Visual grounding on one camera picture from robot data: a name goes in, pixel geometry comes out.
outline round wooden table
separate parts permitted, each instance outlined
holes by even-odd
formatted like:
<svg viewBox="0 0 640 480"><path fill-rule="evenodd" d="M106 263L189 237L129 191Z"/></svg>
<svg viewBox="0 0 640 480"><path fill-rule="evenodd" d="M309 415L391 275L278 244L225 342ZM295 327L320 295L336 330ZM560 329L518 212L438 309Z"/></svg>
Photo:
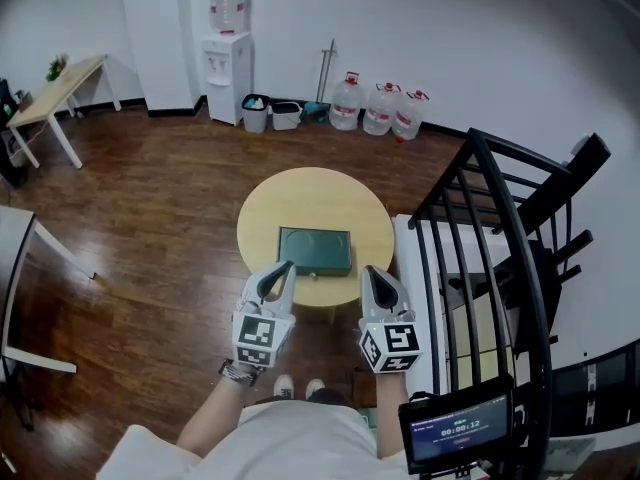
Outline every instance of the round wooden table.
<svg viewBox="0 0 640 480"><path fill-rule="evenodd" d="M345 277L296 280L294 302L337 306L360 296L365 265L387 269L393 256L391 219L380 200L359 181L330 169L303 167L258 185L238 217L238 246L251 272L278 260L280 227L331 229L351 234L351 272Z"/></svg>

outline gray trash bin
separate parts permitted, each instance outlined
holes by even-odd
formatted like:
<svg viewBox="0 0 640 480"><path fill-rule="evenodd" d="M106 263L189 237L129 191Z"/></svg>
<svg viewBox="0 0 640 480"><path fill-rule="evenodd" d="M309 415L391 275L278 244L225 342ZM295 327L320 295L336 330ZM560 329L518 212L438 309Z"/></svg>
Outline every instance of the gray trash bin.
<svg viewBox="0 0 640 480"><path fill-rule="evenodd" d="M257 100L262 99L264 108L257 110L254 108L245 108L245 104L251 98ZM244 121L244 129L251 133L263 133L267 128L267 116L269 109L269 96L262 94L247 94L242 100L242 120Z"/></svg>

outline trash can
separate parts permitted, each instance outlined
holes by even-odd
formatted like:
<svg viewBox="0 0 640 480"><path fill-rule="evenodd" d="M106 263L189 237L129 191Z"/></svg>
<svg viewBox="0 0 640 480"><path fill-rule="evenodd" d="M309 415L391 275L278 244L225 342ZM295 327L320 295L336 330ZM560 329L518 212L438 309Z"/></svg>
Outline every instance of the trash can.
<svg viewBox="0 0 640 480"><path fill-rule="evenodd" d="M271 105L271 110L273 110L274 130L293 130L300 124L302 107L295 101L274 103Z"/></svg>
<svg viewBox="0 0 640 480"><path fill-rule="evenodd" d="M247 108L246 104L251 99L258 100L260 98L264 104L264 108ZM269 96L262 94L247 94L242 100L242 119L244 121L244 129L251 133L263 133L267 128L267 116L269 110Z"/></svg>

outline black metal railing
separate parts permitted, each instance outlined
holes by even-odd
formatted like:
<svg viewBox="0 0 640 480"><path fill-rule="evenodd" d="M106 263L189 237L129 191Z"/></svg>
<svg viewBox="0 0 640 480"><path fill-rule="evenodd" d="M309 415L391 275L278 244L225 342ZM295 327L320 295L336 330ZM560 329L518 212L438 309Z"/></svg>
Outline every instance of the black metal railing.
<svg viewBox="0 0 640 480"><path fill-rule="evenodd" d="M502 173L498 167L494 154L503 155L519 162L548 172L550 175L542 184L530 181L512 174ZM504 232L510 250L510 265L513 276L519 281L519 304L521 315L526 315L527 332L529 333L529 374L531 400L528 407L526 435L529 438L525 472L526 477L538 479L546 459L549 433L551 425L552 375L551 351L549 340L550 322L545 310L541 283L538 277L540 268L553 268L565 262L565 271L560 276L560 282L575 276L580 267L566 270L566 260L582 247L590 243L591 236L587 232L578 235L574 240L570 237L569 223L567 225L567 244L558 249L555 214L565 205L570 205L571 197L595 174L609 157L610 153L600 137L592 135L576 153L574 159L566 165L559 164L538 153L504 139L494 137L476 129L470 129L460 151L456 154L444 174L436 182L433 189L418 206L409 220L409 228L416 229L420 257L422 259L425 290L427 294L429 325L432 346L432 367L434 372L434 390L439 393L440 377L446 372L440 372L439 347L436 334L436 318L433 305L433 289L431 286L430 269L437 267L441 285L440 294L444 304L444 318L446 323L446 339L449 350L450 390L456 391L459 386L458 358L456 350L456 328L453 309L450 307L447 295L447 265L442 247L442 240L434 207L444 207L444 215L449 223L451 238L455 248L459 267L462 296L466 308L467 328L469 333L471 377L472 383L481 382L480 351L476 316L474 310L474 294L471 290L470 276L465 260L465 253L458 231L458 223L454 210L466 210L473 226L477 245L480 250L486 284L488 285L493 330L495 333L498 374L508 372L508 349L506 345L505 308L502 304L501 292L491 255L485 239L485 232L481 214L493 214L499 217L500 225L494 228L494 233ZM467 173L481 174L484 186L471 184ZM523 185L535 189L527 198L513 196L507 182ZM463 203L452 203L449 192L462 193ZM489 197L492 207L479 206L474 202L474 195ZM570 222L570 206L567 207ZM435 249L437 265L429 265L425 236L420 221L429 221L431 238ZM528 236L535 232L542 242L540 227L550 221L553 235L553 254L546 258L545 265L534 261Z"/></svg>

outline white wall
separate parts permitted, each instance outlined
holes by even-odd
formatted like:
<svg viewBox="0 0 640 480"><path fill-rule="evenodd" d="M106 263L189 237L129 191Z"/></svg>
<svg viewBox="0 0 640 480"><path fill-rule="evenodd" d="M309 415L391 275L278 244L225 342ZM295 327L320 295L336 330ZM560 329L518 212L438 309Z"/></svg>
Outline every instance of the white wall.
<svg viewBox="0 0 640 480"><path fill-rule="evenodd" d="M199 48L208 0L192 5ZM558 160L598 132L613 157L574 205L576 233L590 228L595 243L578 257L584 273L565 285L554 366L640 336L640 57L601 0L251 0L250 12L256 92L314 98L320 50L335 37L326 100L353 70L367 87L425 90L427 121Z"/></svg>
<svg viewBox="0 0 640 480"><path fill-rule="evenodd" d="M195 78L189 0L124 0L127 30L149 110L193 108Z"/></svg>
<svg viewBox="0 0 640 480"><path fill-rule="evenodd" d="M142 97L122 0L0 0L0 76L13 91L37 93L61 53L71 62L108 53L117 96ZM77 96L81 104L111 101L98 76Z"/></svg>

